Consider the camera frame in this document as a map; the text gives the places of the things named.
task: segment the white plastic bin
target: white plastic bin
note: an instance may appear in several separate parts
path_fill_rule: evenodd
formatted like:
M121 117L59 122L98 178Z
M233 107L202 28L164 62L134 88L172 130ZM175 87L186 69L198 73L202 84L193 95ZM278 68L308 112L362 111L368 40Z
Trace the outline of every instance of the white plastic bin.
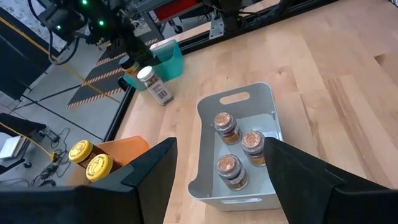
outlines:
M249 98L224 105L220 99L248 93ZM189 194L221 211L241 211L280 208L279 200L268 176L267 167L253 166L241 149L240 142L227 146L213 127L220 112L228 112L238 122L243 133L251 130L266 137L282 139L272 91L266 83L255 83L234 90L207 96L198 103L201 119L200 155L198 175L189 183ZM224 154L239 157L248 176L248 185L239 191L227 188L215 171L215 164Z

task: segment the handle cutout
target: handle cutout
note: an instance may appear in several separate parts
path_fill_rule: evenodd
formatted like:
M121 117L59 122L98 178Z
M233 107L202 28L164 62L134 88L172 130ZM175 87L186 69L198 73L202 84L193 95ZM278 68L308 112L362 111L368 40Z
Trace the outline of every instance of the handle cutout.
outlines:
M248 198L248 199L232 199L232 200L222 200L221 203L225 205L237 204L237 203L257 203L261 202L261 198Z
M239 101L244 101L250 98L250 94L248 92L242 92L242 93L237 93L237 94L233 94L230 96L226 96L226 97L222 97L220 99L220 103L224 104L224 105L228 105L231 103L236 103Z

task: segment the red panel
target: red panel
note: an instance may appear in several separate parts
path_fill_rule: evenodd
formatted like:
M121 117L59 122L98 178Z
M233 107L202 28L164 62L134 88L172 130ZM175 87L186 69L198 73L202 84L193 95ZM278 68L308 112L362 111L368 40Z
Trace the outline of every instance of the red panel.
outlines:
M158 7L154 10L154 12L157 18L162 21L198 3L198 0L174 0L170 3L165 4L164 6Z

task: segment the spice jar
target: spice jar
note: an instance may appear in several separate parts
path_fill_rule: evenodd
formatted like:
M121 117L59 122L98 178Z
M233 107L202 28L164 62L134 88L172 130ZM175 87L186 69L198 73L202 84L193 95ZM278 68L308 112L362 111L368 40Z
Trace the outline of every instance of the spice jar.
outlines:
M145 90L145 85L137 78L140 65L134 61L130 56L126 55L119 61L120 67L126 72L128 77L125 78L128 84L133 85L138 90Z
M155 70L151 66L141 69L137 78L145 84L150 93L162 106L165 106L174 99L173 95L164 85L164 82L155 74Z
M100 154L90 161L86 169L86 177L88 180L95 182L112 172L122 168L122 165L116 162L107 154Z
M217 174L231 190L241 190L249 182L242 162L232 154L223 155L216 165Z
M264 135L259 131L250 131L243 136L242 149L254 166L265 166Z
M105 152L88 140L81 140L70 149L68 157L69 160L86 169L88 163L99 154L105 154Z
M236 144L241 139L242 134L238 123L227 112L219 113L214 118L214 127L225 144Z

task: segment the teal container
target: teal container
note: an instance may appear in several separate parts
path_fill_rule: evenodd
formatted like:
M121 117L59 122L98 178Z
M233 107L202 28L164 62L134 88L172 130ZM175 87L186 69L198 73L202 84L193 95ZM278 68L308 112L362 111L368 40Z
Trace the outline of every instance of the teal container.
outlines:
M182 56L180 47L177 41L170 40L152 49L154 55L158 56L162 62L159 65L153 66L156 75L163 81L167 82L179 77L184 69L184 57ZM136 83L129 75L124 74L125 81L134 86L137 90L145 90L145 86L141 83Z

